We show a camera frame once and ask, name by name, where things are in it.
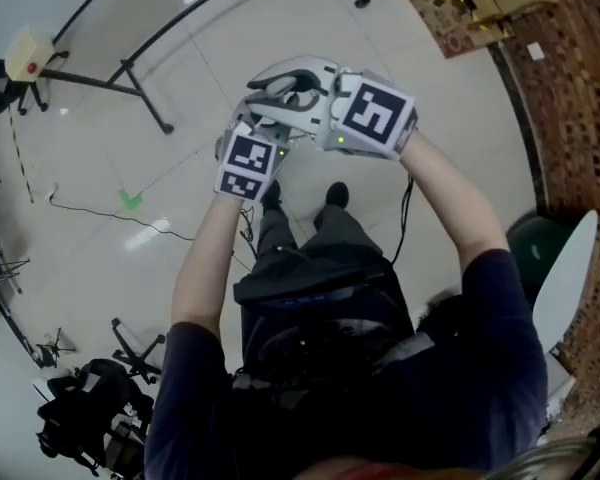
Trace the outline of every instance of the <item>navy long-sleeve shirt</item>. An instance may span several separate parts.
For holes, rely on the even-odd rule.
[[[482,254],[462,284],[457,336],[391,363],[359,389],[321,390],[294,409],[232,389],[218,339],[176,324],[146,443],[147,478],[281,480],[341,455],[417,468],[506,464],[535,445],[544,424],[543,351],[510,253]]]

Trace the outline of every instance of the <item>white floor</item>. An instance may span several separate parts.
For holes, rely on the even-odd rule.
[[[247,92],[245,83],[298,54],[368,67],[393,79],[416,97],[421,130],[488,194],[504,226],[533,208],[520,131],[488,52],[445,60],[407,0],[372,1],[358,10],[353,0],[246,0],[207,26],[199,18],[186,20],[136,66],[165,120],[176,127],[170,136],[139,99],[52,83],[46,114],[32,108],[26,117],[14,115],[33,204],[8,116],[0,116],[0,243],[9,259],[31,259],[19,277],[23,294],[12,301],[30,340],[42,342],[62,327],[79,349],[63,363],[79,366],[118,348],[110,330],[114,317],[128,326],[139,348],[168,330],[171,289],[189,244],[134,223],[53,208],[44,196],[58,183],[59,204],[145,222],[167,219],[169,229],[194,237],[213,197],[213,143]],[[123,2],[147,8],[145,0]],[[154,12],[124,12],[118,1],[108,19],[98,15],[84,24],[83,36],[79,25],[73,40],[81,46],[72,47],[66,69],[106,76],[133,49],[117,38],[138,22],[149,21],[155,30],[182,2],[161,0],[150,8]],[[336,180],[349,185],[351,213],[391,258],[406,173],[389,162],[325,154],[307,141],[296,144],[280,176],[298,240],[313,233],[312,217]],[[143,203],[129,214],[120,190],[142,194]],[[246,265],[254,263],[241,239],[235,251]],[[460,281],[454,249],[418,192],[396,270],[413,316],[431,296]],[[230,281],[246,273],[234,261]],[[240,318],[231,287],[227,293],[222,333],[233,370],[241,363]]]

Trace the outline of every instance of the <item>foot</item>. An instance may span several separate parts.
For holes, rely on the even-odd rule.
[[[325,201],[326,204],[333,204],[335,206],[339,206],[343,210],[349,204],[349,189],[347,186],[338,181],[329,187],[327,191],[327,198]]]
[[[262,203],[263,213],[267,210],[280,210],[280,193],[280,183],[278,183],[277,180],[274,180],[260,201]]]

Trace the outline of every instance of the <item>hand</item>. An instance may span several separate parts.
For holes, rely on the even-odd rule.
[[[216,142],[216,192],[259,201],[288,157],[290,132],[284,125],[262,123],[241,102],[230,128]]]
[[[311,135],[326,151],[397,160],[418,119],[414,99],[392,82],[313,55],[275,64],[247,87],[257,90],[244,100],[249,112]]]

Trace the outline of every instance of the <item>cable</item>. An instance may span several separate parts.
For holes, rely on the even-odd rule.
[[[398,243],[398,249],[396,250],[396,255],[393,257],[391,261],[392,265],[396,264],[398,261],[398,256],[400,256],[400,251],[402,250],[402,244],[404,243],[404,236],[407,232],[407,217],[409,215],[409,203],[411,202],[411,195],[413,194],[413,177],[409,175],[409,183],[407,184],[407,190],[402,196],[402,203],[400,205],[400,242]]]
[[[255,213],[255,208],[252,206],[251,208],[247,208],[246,210],[243,208],[240,210],[240,216],[244,219],[245,224],[247,225],[244,231],[240,231],[240,236],[245,239],[249,249],[253,253],[254,258],[258,258],[258,253],[256,252],[255,247],[253,247],[253,215]]]
[[[134,219],[133,217],[121,217],[120,215],[116,215],[115,213],[102,213],[102,212],[96,212],[94,210],[87,210],[86,208],[74,208],[72,206],[64,206],[61,204],[57,204],[53,202],[53,197],[51,196],[49,198],[49,203],[51,203],[51,206],[55,206],[56,208],[63,208],[65,210],[73,210],[73,211],[77,211],[77,212],[87,212],[87,213],[92,213],[93,215],[100,215],[101,217],[113,217],[114,219],[118,219],[118,220],[128,220],[131,222],[135,222],[136,224],[140,224],[141,226],[145,226],[148,228],[153,228],[155,229],[158,233],[160,233],[161,235],[173,235],[175,237],[178,237],[182,240],[186,240],[187,242],[193,242],[194,239],[193,238],[187,238],[185,236],[179,235],[178,233],[175,233],[173,231],[162,231],[160,229],[158,229],[157,227],[153,226],[152,224],[147,224],[146,222],[140,222],[138,219]]]
[[[394,256],[393,260],[391,261],[392,265],[395,265],[396,261],[398,261],[398,256],[400,256],[400,251],[402,250],[402,245],[404,243],[404,237],[405,237],[405,233],[407,231],[407,217],[409,215],[409,203],[411,202],[411,195],[413,194],[413,186],[414,186],[413,178],[411,177],[411,175],[409,175],[409,182],[407,184],[407,189],[406,189],[404,195],[402,196],[402,202],[400,205],[400,230],[401,230],[400,242],[398,243],[398,248],[396,250],[395,256]],[[99,215],[101,217],[111,217],[111,218],[118,219],[118,220],[135,222],[136,224],[139,224],[141,226],[145,226],[147,228],[152,228],[153,230],[155,230],[157,233],[160,233],[161,235],[173,235],[173,236],[180,238],[181,240],[185,240],[187,242],[194,241],[193,238],[187,238],[187,237],[182,236],[174,231],[160,230],[152,224],[148,224],[146,222],[139,221],[138,219],[134,219],[133,217],[122,217],[115,213],[97,212],[95,210],[89,210],[87,208],[76,208],[73,206],[65,206],[62,204],[57,204],[57,203],[53,202],[54,197],[55,197],[55,194],[52,194],[49,197],[49,203],[51,204],[51,206],[55,206],[56,208],[62,208],[64,210],[72,210],[72,211],[78,211],[78,212],[87,212],[87,213],[91,213],[93,215]],[[251,249],[251,252],[253,253],[253,257],[257,259],[258,253],[256,251],[256,248],[253,246],[253,242],[255,239],[254,233],[253,233],[254,214],[255,214],[255,208],[253,206],[251,206],[250,208],[247,208],[247,209],[243,208],[242,210],[240,210],[240,217],[243,218],[245,225],[246,225],[246,228],[244,229],[244,231],[240,230],[240,236],[245,240],[245,242],[247,242],[249,249]],[[235,251],[232,253],[232,255],[233,255],[233,258],[240,265],[242,265],[249,272],[251,272],[251,269],[247,265],[245,265],[235,255]]]
[[[95,210],[89,210],[87,208],[76,208],[74,206],[65,206],[62,204],[57,204],[57,203],[53,202],[54,196],[55,196],[55,194],[52,194],[51,197],[49,197],[49,203],[51,204],[51,206],[55,206],[56,208],[62,208],[63,210],[72,210],[72,211],[76,211],[76,212],[87,212],[87,213],[91,213],[93,215],[99,215],[101,217],[112,217],[112,218],[118,219],[118,220],[135,222],[136,224],[140,224],[141,226],[145,226],[147,228],[152,228],[156,232],[160,233],[161,235],[173,235],[176,238],[180,238],[181,240],[185,240],[187,242],[195,241],[194,238],[187,238],[186,236],[179,235],[178,233],[176,233],[174,231],[160,230],[157,227],[153,226],[152,224],[147,224],[146,222],[139,221],[138,219],[134,219],[133,217],[122,217],[120,215],[116,215],[115,213],[96,212]],[[240,235],[247,241],[247,243],[249,244],[249,247],[251,248],[251,250],[253,251],[253,254],[255,256],[255,254],[256,254],[255,249],[253,248],[253,245],[251,244],[251,242],[253,242],[253,228],[251,227],[251,223],[253,222],[253,207],[250,208],[249,210],[241,210],[240,214],[244,217],[245,221],[247,222],[246,234],[243,231],[240,231]],[[249,272],[251,272],[251,269],[247,265],[245,265],[236,256],[235,251],[232,251],[231,255],[233,256],[234,260],[236,260],[240,265],[242,265]]]

